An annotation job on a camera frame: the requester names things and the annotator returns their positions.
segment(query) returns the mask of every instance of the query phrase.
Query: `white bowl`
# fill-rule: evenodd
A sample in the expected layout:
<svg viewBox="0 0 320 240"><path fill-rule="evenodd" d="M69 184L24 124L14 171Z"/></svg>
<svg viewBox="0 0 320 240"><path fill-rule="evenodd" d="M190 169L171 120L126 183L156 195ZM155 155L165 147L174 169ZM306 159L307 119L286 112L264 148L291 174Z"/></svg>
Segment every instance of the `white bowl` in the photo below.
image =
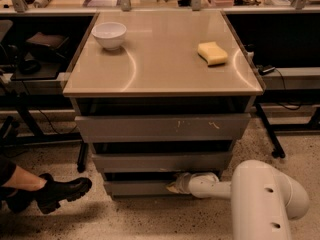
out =
<svg viewBox="0 0 320 240"><path fill-rule="evenodd" d="M104 22L94 26L91 34L107 50L116 50L124 42L127 28L118 22Z"/></svg>

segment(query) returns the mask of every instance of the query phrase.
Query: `concrete floor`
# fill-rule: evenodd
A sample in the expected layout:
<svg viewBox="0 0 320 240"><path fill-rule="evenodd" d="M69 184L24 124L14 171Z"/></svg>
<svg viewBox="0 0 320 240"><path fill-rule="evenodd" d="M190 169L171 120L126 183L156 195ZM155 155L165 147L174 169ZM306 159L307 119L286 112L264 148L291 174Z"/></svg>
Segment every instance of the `concrete floor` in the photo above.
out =
<svg viewBox="0 0 320 240"><path fill-rule="evenodd" d="M320 135L279 136L285 159L271 156L269 137L259 118L252 118L233 151L222 180L230 180L242 161L257 159L273 165L299 181L311 200L305 217L291 221L293 239L318 239L320 235ZM15 215L4 204L0 211L0 239L108 239L108 240L230 240L229 201L195 198L132 198L111 200L103 188L89 155L87 169L77 171L79 143L5 149L5 155L22 167L40 174L51 173L58 181L89 177L93 187L75 202L42 215L35 202Z"/></svg>

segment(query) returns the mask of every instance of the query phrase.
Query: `black shoe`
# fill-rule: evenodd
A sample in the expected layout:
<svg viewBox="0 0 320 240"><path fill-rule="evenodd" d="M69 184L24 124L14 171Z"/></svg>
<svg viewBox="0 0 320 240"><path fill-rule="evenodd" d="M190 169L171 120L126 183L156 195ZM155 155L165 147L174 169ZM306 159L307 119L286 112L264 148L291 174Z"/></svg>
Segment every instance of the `black shoe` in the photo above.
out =
<svg viewBox="0 0 320 240"><path fill-rule="evenodd" d="M92 186L88 178L78 178L70 182L48 181L35 192L35 199L43 214L49 214L60 207L59 201L75 201L84 196Z"/></svg>
<svg viewBox="0 0 320 240"><path fill-rule="evenodd" d="M41 174L39 177L44 178L47 181L53 181L53 177L49 173ZM13 213L19 213L24 211L31 204L33 199L34 192L19 189L15 195L7 197L5 201Z"/></svg>

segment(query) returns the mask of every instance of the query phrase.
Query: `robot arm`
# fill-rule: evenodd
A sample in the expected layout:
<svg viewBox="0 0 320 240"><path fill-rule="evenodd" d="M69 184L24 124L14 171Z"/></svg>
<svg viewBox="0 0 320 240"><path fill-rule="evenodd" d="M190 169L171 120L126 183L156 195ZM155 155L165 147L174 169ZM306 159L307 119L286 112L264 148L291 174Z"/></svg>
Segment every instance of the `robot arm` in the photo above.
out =
<svg viewBox="0 0 320 240"><path fill-rule="evenodd" d="M213 173L184 173L168 189L231 199L234 240L290 240L288 219L303 217L309 208L308 194L297 181L256 160L241 163L231 182L219 182Z"/></svg>

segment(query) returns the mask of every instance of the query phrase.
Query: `yellow sponge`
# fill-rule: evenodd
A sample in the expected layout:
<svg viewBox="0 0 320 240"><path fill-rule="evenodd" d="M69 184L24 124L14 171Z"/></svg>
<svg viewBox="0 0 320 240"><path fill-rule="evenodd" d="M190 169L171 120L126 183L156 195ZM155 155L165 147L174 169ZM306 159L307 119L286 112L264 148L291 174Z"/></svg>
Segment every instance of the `yellow sponge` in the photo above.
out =
<svg viewBox="0 0 320 240"><path fill-rule="evenodd" d="M207 61L208 66L226 63L228 59L227 52L220 48L216 42L199 44L198 53Z"/></svg>

